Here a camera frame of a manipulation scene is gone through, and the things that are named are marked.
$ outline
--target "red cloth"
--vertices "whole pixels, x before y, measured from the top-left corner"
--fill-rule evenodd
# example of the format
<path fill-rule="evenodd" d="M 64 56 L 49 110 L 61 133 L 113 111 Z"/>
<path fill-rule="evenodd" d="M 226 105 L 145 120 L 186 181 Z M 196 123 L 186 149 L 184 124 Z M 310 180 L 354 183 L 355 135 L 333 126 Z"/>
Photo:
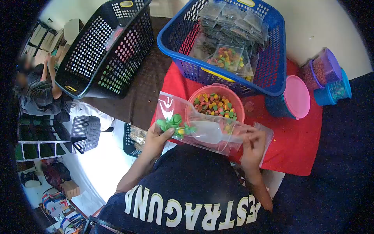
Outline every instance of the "red cloth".
<path fill-rule="evenodd" d="M 287 75 L 297 74 L 298 67 L 287 60 Z M 178 67 L 172 63 L 165 76 L 162 91 L 188 100 L 201 87 L 202 84 L 184 78 Z M 254 104 L 254 111 L 246 115 L 244 123 L 253 125 L 254 122 L 259 122 L 274 131 L 274 140 L 265 154 L 261 168 L 299 176 L 310 174 L 322 127 L 322 108 L 317 105 L 312 92 L 310 96 L 309 114 L 300 120 L 272 117 L 265 108 L 262 95 L 242 98 L 244 105 L 248 100 Z M 238 154 L 229 156 L 229 159 L 240 163 L 241 156 L 242 149 Z"/>

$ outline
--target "stack of plastic bags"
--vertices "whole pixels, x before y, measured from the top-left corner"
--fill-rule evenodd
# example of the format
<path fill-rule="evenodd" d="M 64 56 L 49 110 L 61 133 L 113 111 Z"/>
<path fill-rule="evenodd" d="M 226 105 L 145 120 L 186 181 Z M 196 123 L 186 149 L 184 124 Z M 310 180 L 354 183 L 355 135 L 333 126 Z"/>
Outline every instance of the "stack of plastic bags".
<path fill-rule="evenodd" d="M 258 51 L 269 44 L 269 25 L 263 18 L 251 8 L 244 12 L 225 1 L 210 1 L 199 12 L 199 24 L 200 33 L 189 55 L 253 81 Z M 235 51 L 235 56 L 222 60 L 226 50 Z"/>

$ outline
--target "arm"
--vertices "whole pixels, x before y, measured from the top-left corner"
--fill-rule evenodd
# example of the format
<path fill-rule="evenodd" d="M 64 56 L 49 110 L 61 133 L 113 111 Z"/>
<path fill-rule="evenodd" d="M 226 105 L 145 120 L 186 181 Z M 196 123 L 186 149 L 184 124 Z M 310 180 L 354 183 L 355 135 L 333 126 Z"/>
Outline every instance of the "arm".
<path fill-rule="evenodd" d="M 55 65 L 55 57 L 51 56 L 50 59 L 49 59 L 49 61 L 48 61 L 48 70 L 49 70 L 50 79 L 51 79 L 51 82 L 52 82 L 52 95 L 53 95 L 53 99 L 56 100 L 59 97 L 61 97 L 62 90 L 55 83 L 56 71 L 55 71 L 54 65 Z"/>
<path fill-rule="evenodd" d="M 265 132 L 250 127 L 243 137 L 243 157 L 240 160 L 247 181 L 251 184 L 253 195 L 265 210 L 273 211 L 273 202 L 260 173 L 260 162 L 265 151 Z"/>
<path fill-rule="evenodd" d="M 145 145 L 142 153 L 135 160 L 129 171 L 122 177 L 117 185 L 117 191 L 114 193 L 127 192 L 138 182 L 148 175 L 155 163 L 160 157 L 165 142 L 174 134 L 174 128 L 170 128 L 162 135 L 158 135 L 155 131 L 155 124 L 148 129 Z"/>
<path fill-rule="evenodd" d="M 47 73 L 48 73 L 48 61 L 50 60 L 50 53 L 48 53 L 48 55 L 46 55 L 45 59 L 44 59 L 44 67 L 43 67 L 43 74 L 42 74 L 42 77 L 40 78 L 40 81 L 45 81 L 47 80 Z"/>

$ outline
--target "plastic scoop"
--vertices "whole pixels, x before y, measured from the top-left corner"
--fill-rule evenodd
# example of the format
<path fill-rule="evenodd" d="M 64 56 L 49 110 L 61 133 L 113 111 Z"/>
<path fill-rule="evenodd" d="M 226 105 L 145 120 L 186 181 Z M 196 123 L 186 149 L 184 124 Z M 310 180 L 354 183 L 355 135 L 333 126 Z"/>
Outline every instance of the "plastic scoop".
<path fill-rule="evenodd" d="M 210 121 L 191 121 L 191 125 L 196 127 L 195 139 L 201 142 L 214 145 L 218 144 L 220 141 L 243 143 L 243 139 L 240 137 L 222 133 L 219 123 Z"/>

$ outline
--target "small black basket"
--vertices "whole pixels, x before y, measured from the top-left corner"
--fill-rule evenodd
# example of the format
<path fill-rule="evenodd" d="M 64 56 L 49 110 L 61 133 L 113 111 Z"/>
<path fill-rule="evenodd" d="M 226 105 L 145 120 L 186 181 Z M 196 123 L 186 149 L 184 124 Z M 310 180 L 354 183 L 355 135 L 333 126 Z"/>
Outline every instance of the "small black basket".
<path fill-rule="evenodd" d="M 96 148 L 100 137 L 100 119 L 95 116 L 74 117 L 70 141 L 81 153 Z"/>
<path fill-rule="evenodd" d="M 70 46 L 56 84 L 74 99 L 124 98 L 154 42 L 150 2 L 112 0 L 101 5 Z"/>
<path fill-rule="evenodd" d="M 131 133 L 131 125 L 125 123 L 125 129 L 123 131 L 123 151 L 127 155 L 131 155 L 133 157 L 138 157 L 141 154 L 140 150 L 137 150 L 134 146 L 135 141 L 130 137 Z"/>

